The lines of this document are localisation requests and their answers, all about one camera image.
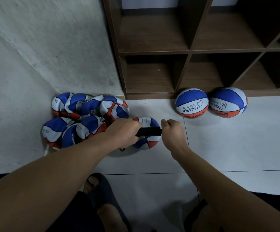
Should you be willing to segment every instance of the slide sandal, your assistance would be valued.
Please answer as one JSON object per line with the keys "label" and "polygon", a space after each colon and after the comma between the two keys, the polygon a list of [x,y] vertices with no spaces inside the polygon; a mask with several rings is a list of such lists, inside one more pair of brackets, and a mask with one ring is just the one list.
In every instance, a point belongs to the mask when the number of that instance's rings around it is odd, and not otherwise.
{"label": "slide sandal", "polygon": [[93,208],[97,210],[104,204],[113,205],[118,210],[123,222],[127,226],[128,231],[131,232],[130,224],[127,220],[127,217],[116,201],[116,198],[106,177],[101,173],[94,173],[90,175],[90,177],[95,177],[99,181],[98,185],[94,187],[87,179],[87,182],[93,187],[92,191],[87,194],[92,202]]}
{"label": "slide sandal", "polygon": [[203,199],[186,217],[184,221],[184,229],[185,231],[192,231],[192,224],[198,218],[200,211],[206,206],[208,203]]}

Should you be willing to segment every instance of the cube shelf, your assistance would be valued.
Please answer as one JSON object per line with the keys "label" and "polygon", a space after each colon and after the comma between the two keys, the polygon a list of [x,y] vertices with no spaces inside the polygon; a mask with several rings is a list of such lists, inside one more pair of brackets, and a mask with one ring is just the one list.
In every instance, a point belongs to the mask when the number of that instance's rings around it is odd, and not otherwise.
{"label": "cube shelf", "polygon": [[280,0],[212,1],[124,10],[121,0],[103,0],[126,99],[228,86],[280,96]]}

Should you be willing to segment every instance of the person's right arm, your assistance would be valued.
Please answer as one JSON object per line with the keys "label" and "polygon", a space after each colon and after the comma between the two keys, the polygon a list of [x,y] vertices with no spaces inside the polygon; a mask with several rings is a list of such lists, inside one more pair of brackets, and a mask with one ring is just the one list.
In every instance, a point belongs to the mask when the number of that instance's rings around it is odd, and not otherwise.
{"label": "person's right arm", "polygon": [[216,213],[225,231],[280,231],[280,212],[195,154],[178,121],[162,120],[162,140]]}

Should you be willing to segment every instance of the gray wall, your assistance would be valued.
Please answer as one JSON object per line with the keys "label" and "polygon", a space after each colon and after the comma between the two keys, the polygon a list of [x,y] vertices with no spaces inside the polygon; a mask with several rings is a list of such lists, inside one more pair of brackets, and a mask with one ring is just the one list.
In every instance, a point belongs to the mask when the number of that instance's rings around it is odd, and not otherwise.
{"label": "gray wall", "polygon": [[0,35],[58,92],[123,95],[101,0],[0,0]]}
{"label": "gray wall", "polygon": [[0,38],[0,173],[44,154],[42,125],[55,90]]}
{"label": "gray wall", "polygon": [[[213,0],[212,6],[235,5],[238,0]],[[177,7],[178,0],[122,0],[123,9]]]}

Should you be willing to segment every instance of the red, white and blue basketball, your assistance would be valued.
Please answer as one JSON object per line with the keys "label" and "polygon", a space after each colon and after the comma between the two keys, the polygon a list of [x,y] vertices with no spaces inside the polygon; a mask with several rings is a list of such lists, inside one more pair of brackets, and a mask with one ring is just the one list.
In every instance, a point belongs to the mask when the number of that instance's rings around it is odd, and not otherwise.
{"label": "red, white and blue basketball", "polygon": [[52,100],[52,112],[57,116],[57,117],[67,117],[68,112],[65,110],[65,104],[67,100],[72,97],[73,93],[63,93],[57,95],[53,100]]}
{"label": "red, white and blue basketball", "polygon": [[115,96],[106,96],[100,104],[101,116],[106,123],[113,123],[117,118],[128,118],[129,108],[125,101]]}
{"label": "red, white and blue basketball", "polygon": [[201,117],[208,107],[208,96],[202,90],[196,88],[183,90],[176,100],[178,113],[186,118],[194,119]]}
{"label": "red, white and blue basketball", "polygon": [[82,141],[89,139],[101,132],[106,131],[107,125],[103,117],[88,116],[85,117],[77,126],[77,135]]}
{"label": "red, white and blue basketball", "polygon": [[99,95],[83,103],[81,107],[82,117],[100,116],[100,104],[104,97],[105,95]]}
{"label": "red, white and blue basketball", "polygon": [[234,87],[220,89],[210,99],[211,110],[223,118],[242,114],[247,104],[248,99],[245,93]]}
{"label": "red, white and blue basketball", "polygon": [[72,119],[64,117],[57,117],[49,120],[42,127],[42,134],[45,141],[53,149],[60,150],[62,134],[72,124],[74,124]]}
{"label": "red, white and blue basketball", "polygon": [[77,135],[77,128],[78,124],[73,124],[63,132],[62,135],[62,148],[71,147],[72,145],[78,144],[81,142],[80,138]]}
{"label": "red, white and blue basketball", "polygon": [[[151,117],[139,116],[134,118],[134,120],[140,122],[143,128],[160,127],[157,121]],[[133,147],[141,150],[147,150],[155,146],[160,138],[161,136],[145,136],[133,144]]]}
{"label": "red, white and blue basketball", "polygon": [[69,96],[65,103],[65,110],[68,112],[68,115],[76,120],[81,120],[81,114],[80,110],[86,101],[92,99],[93,96],[89,94],[74,94],[72,96]]}

